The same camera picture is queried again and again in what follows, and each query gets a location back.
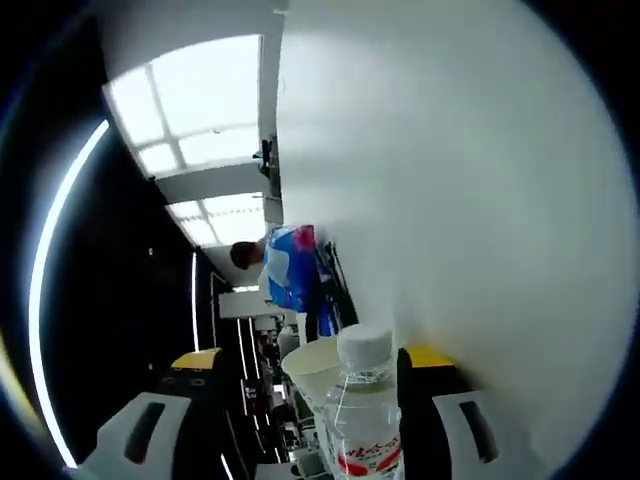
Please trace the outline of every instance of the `bottle cap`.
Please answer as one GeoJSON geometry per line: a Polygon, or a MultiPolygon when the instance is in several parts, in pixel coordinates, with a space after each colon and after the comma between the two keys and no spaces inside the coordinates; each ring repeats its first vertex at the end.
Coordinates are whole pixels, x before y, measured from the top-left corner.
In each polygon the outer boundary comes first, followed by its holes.
{"type": "Polygon", "coordinates": [[[349,370],[371,370],[391,359],[391,330],[374,325],[352,325],[338,335],[338,356],[349,370]]]}

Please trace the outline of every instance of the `bottle label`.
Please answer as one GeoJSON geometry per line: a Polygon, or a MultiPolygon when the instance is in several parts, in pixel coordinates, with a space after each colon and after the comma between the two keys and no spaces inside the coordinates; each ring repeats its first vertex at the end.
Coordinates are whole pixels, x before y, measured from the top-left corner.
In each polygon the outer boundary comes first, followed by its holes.
{"type": "Polygon", "coordinates": [[[329,448],[340,473],[350,477],[376,474],[384,479],[393,478],[400,461],[400,436],[368,445],[348,440],[330,440],[329,448]]]}

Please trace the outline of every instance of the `water bottle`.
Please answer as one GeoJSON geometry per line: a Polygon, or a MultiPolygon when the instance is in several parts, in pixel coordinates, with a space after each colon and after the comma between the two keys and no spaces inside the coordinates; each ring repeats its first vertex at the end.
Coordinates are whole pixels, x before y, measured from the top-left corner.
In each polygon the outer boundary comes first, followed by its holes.
{"type": "Polygon", "coordinates": [[[353,325],[337,344],[342,372],[324,406],[334,477],[393,480],[401,449],[391,331],[353,325]]]}

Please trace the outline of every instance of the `ceiling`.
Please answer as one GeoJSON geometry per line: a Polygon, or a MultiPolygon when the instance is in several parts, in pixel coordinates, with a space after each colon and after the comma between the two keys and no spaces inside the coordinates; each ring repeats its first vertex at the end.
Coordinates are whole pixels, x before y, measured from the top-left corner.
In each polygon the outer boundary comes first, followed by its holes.
{"type": "Polygon", "coordinates": [[[255,284],[260,268],[235,268],[230,244],[257,240],[271,220],[269,182],[252,155],[276,132],[277,12],[285,8],[126,0],[100,15],[104,94],[116,125],[176,223],[234,286],[255,284]]]}

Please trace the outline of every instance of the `dark hair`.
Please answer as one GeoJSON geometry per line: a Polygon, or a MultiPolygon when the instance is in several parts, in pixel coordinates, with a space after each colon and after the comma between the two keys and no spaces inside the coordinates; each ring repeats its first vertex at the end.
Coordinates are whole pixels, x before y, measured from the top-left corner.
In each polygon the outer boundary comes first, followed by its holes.
{"type": "Polygon", "coordinates": [[[231,261],[241,270],[249,268],[251,254],[256,249],[255,242],[236,242],[231,247],[231,261]]]}

